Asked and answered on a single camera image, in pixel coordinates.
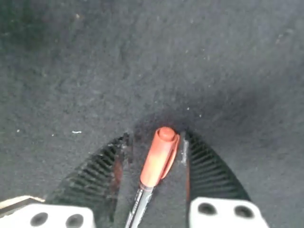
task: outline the black ribbed plastic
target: black ribbed plastic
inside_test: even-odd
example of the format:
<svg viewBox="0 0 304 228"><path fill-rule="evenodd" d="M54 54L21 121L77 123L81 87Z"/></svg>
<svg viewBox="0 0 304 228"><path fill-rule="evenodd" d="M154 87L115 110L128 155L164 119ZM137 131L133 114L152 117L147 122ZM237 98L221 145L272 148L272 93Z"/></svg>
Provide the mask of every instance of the black ribbed plastic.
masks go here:
<svg viewBox="0 0 304 228"><path fill-rule="evenodd" d="M89 207L96 221L113 221L128 143L125 134L91 155L48 195L46 203Z"/></svg>
<svg viewBox="0 0 304 228"><path fill-rule="evenodd" d="M195 133L187 132L189 141L189 197L250 200L231 169Z"/></svg>

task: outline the pen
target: pen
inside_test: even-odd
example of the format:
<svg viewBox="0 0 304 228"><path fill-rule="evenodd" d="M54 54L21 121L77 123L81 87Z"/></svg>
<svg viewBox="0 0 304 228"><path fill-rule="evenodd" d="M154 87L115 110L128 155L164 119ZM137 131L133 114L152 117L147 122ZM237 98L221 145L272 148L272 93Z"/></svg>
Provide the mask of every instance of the pen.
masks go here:
<svg viewBox="0 0 304 228"><path fill-rule="evenodd" d="M179 144L180 136L169 127L156 130L148 156L142 168L140 183L125 228L137 228L146 211L154 188L168 174Z"/></svg>

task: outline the screw hole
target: screw hole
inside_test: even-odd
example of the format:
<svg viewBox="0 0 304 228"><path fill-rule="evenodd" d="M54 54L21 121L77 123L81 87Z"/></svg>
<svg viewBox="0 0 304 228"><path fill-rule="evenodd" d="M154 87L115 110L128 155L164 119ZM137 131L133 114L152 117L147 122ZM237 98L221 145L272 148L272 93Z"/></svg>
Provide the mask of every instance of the screw hole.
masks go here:
<svg viewBox="0 0 304 228"><path fill-rule="evenodd" d="M66 220L67 228L80 228L84 222L84 217L80 214L71 215Z"/></svg>
<svg viewBox="0 0 304 228"><path fill-rule="evenodd" d="M245 206L237 206L234 209L234 212L237 216L242 217L242 218L250 219L250 218L253 218L253 216L254 216L252 210Z"/></svg>
<svg viewBox="0 0 304 228"><path fill-rule="evenodd" d="M41 212L37 215L35 215L31 220L30 224L32 227L39 227L43 225L48 219L48 214L45 212Z"/></svg>
<svg viewBox="0 0 304 228"><path fill-rule="evenodd" d="M212 204L201 203L199 205L199 212L205 215L215 215L217 213L217 210Z"/></svg>

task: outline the pen clip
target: pen clip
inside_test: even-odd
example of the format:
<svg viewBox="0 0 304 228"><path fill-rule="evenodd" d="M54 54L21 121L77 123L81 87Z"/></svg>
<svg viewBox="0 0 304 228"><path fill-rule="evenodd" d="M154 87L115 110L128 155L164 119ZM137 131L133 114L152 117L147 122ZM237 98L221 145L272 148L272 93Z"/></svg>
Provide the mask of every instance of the pen clip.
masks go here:
<svg viewBox="0 0 304 228"><path fill-rule="evenodd" d="M176 139L175 139L174 148L171 151L171 155L170 155L170 157L168 159L168 162L167 162L167 164L165 166L165 169L164 169L164 171L162 173L161 179L164 179L167 176L169 170L171 169L171 166L173 165L175 156L177 154L177 149L178 149L178 145L179 145L179 141L180 141L180 136L178 134L176 134L175 136L176 136L175 137Z"/></svg>

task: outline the orange pen cap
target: orange pen cap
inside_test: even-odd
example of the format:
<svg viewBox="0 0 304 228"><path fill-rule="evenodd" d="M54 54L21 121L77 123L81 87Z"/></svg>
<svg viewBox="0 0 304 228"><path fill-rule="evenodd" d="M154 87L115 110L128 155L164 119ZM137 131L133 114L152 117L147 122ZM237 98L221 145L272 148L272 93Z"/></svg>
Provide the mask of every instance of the orange pen cap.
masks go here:
<svg viewBox="0 0 304 228"><path fill-rule="evenodd" d="M176 153L180 136L169 127L156 130L145 164L141 173L141 183L155 187L160 179L168 174Z"/></svg>

